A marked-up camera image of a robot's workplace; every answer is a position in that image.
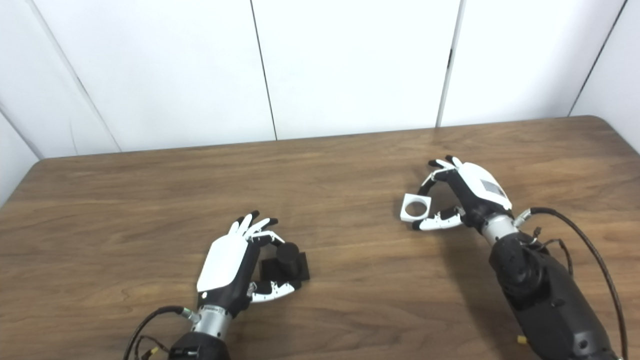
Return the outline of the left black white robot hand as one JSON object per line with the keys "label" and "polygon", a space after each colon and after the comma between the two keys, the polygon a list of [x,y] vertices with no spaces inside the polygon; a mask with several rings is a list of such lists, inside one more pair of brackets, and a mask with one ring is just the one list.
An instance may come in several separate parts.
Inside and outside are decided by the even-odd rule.
{"label": "left black white robot hand", "polygon": [[278,219],[258,217],[258,210],[241,216],[211,243],[196,282],[201,316],[220,311],[235,318],[253,303],[292,294],[309,279],[296,244],[269,229]]}

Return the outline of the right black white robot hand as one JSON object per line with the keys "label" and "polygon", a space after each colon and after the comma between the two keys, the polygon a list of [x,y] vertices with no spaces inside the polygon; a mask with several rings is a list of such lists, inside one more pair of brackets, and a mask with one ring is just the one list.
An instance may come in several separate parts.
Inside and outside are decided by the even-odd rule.
{"label": "right black white robot hand", "polygon": [[413,221],[416,231],[449,229],[460,225],[473,228],[479,233],[495,215],[514,218],[512,203],[496,178],[472,162],[462,162],[457,157],[446,155],[445,159],[432,159],[434,167],[417,194],[427,196],[438,182],[447,184],[459,201],[459,205],[440,210],[432,217]]}

